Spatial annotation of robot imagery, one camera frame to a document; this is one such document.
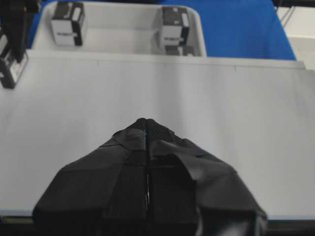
white tray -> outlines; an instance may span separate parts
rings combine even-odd
[[[84,2],[88,29],[82,47],[55,43],[50,20],[56,5],[57,2],[52,2],[44,8],[32,49],[154,54],[154,35],[158,31],[161,5]],[[190,21],[187,44],[194,47],[196,56],[206,57],[199,14],[191,8],[187,7],[187,10]]]

cardboard box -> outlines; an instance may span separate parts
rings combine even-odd
[[[82,46],[87,31],[83,3],[58,2],[51,25],[57,44]]]
[[[162,7],[160,47],[186,45],[189,35],[189,17],[184,7]]]
[[[22,61],[17,62],[0,26],[0,81],[4,88],[15,88],[27,61],[28,56],[25,53]]]

black object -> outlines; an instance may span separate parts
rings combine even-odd
[[[267,223],[231,166],[144,118],[62,168],[33,220],[81,235],[260,236]]]
[[[27,61],[28,56],[24,53],[21,63],[17,62],[0,25],[0,81],[4,88],[15,88]]]
[[[23,59],[34,14],[42,0],[0,0],[3,30],[18,63]]]
[[[165,46],[166,55],[168,56],[191,56],[195,52],[192,46]]]
[[[315,0],[272,0],[274,6],[291,7],[291,6],[308,6],[315,7]]]

